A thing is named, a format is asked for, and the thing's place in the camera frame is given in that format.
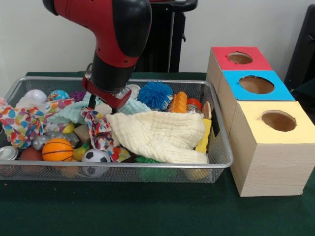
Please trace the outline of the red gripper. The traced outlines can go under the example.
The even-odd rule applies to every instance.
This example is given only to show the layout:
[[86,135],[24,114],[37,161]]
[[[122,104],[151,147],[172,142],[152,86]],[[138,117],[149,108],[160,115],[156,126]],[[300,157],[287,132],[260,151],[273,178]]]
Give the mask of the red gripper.
[[118,93],[102,91],[97,88],[86,76],[84,76],[82,79],[82,86],[86,91],[91,94],[88,105],[89,108],[95,108],[95,99],[96,97],[98,97],[112,108],[112,115],[116,114],[117,110],[125,105],[131,96],[131,89],[129,88],[124,88],[121,92]]

